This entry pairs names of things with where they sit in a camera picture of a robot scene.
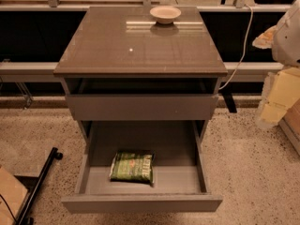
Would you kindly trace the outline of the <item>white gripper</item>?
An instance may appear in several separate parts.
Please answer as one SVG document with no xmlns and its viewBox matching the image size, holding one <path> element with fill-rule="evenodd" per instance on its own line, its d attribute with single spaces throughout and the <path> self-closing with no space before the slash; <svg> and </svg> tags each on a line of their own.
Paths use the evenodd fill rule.
<svg viewBox="0 0 300 225">
<path fill-rule="evenodd" d="M 271 49 L 277 27 L 274 25 L 258 37 L 252 46 Z M 255 116 L 259 128 L 269 129 L 276 126 L 287 111 L 300 99 L 300 69 L 288 67 L 278 73 L 270 72 L 264 80 L 262 100 Z"/>
</svg>

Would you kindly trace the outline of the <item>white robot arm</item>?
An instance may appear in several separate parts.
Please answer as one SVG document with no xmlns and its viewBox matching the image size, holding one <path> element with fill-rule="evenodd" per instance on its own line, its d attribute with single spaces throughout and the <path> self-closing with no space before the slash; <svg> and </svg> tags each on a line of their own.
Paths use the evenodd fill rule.
<svg viewBox="0 0 300 225">
<path fill-rule="evenodd" d="M 294 1 L 277 24 L 256 37 L 252 45 L 270 49 L 273 59 L 283 65 L 280 72 L 266 76 L 255 118 L 259 128 L 269 129 L 300 98 L 300 0 Z"/>
</svg>

